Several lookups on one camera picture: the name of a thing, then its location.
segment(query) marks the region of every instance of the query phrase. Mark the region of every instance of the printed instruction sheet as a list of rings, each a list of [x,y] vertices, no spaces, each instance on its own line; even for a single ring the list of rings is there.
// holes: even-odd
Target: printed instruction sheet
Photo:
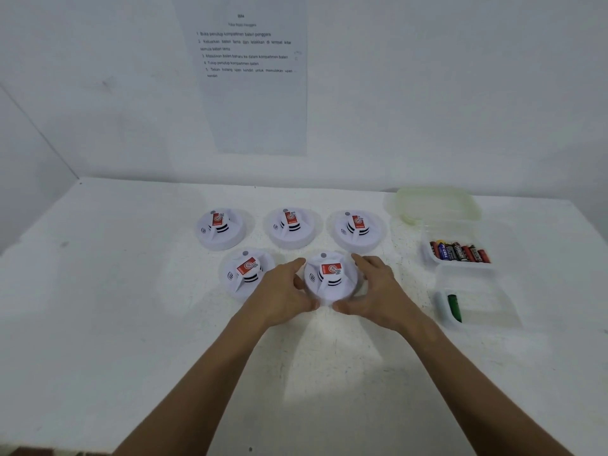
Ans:
[[[222,153],[305,155],[306,0],[173,0]]]

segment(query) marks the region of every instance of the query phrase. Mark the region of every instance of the red label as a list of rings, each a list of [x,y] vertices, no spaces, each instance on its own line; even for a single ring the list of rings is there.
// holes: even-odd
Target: red label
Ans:
[[[237,270],[243,276],[248,271],[250,271],[253,268],[256,268],[257,266],[258,266],[258,264],[257,264],[257,262],[255,262],[255,258],[249,258],[243,264],[241,264],[239,267],[237,267]]]
[[[340,263],[321,264],[321,273],[324,276],[327,276],[329,274],[336,274],[338,276],[342,273],[342,265]]]
[[[211,225],[222,225],[224,224],[224,213],[216,213],[213,215],[213,222]]]
[[[365,229],[365,222],[361,216],[353,216],[353,222],[355,229]]]
[[[287,219],[288,224],[296,224],[298,222],[298,218],[295,217],[295,211],[285,211],[285,219]]]

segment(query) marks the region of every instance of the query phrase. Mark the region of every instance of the table surface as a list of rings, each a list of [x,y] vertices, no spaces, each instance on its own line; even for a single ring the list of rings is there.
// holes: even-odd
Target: table surface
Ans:
[[[194,235],[213,208],[244,210],[239,246],[279,259],[338,247],[324,229],[302,250],[278,250],[262,230],[275,208],[323,220],[343,208],[376,213],[387,233],[375,253],[435,316],[420,228],[391,217],[392,197],[81,179],[0,258],[0,441],[112,451],[171,390],[239,308],[219,284],[227,252]],[[601,454],[608,247],[566,200],[476,200],[483,220],[525,249],[542,296],[517,306],[520,332],[445,331],[567,448]],[[474,454],[402,338],[326,307],[270,329],[255,348],[210,449],[241,453]]]

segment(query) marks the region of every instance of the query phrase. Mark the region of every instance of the smoke detector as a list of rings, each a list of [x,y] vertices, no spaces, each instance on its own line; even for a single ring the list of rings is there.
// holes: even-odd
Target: smoke detector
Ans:
[[[257,288],[264,273],[275,268],[269,253],[256,248],[233,253],[221,270],[226,290],[237,299],[245,300]]]
[[[205,248],[222,251],[238,245],[245,238],[245,223],[235,210],[214,210],[198,220],[196,236]]]
[[[270,217],[268,236],[279,248],[303,248],[313,240],[314,219],[308,210],[283,208],[271,213]]]
[[[351,253],[367,253],[382,240],[382,227],[374,214],[349,210],[334,221],[333,236],[338,245]]]
[[[354,263],[344,255],[328,251],[307,260],[304,280],[321,305],[327,306],[354,292],[358,273]]]

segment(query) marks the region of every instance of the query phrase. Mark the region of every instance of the container lid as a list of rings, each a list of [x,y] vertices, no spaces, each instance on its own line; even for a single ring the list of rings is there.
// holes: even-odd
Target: container lid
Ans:
[[[478,221],[482,211],[466,191],[453,187],[402,187],[395,208],[408,224],[416,221]]]

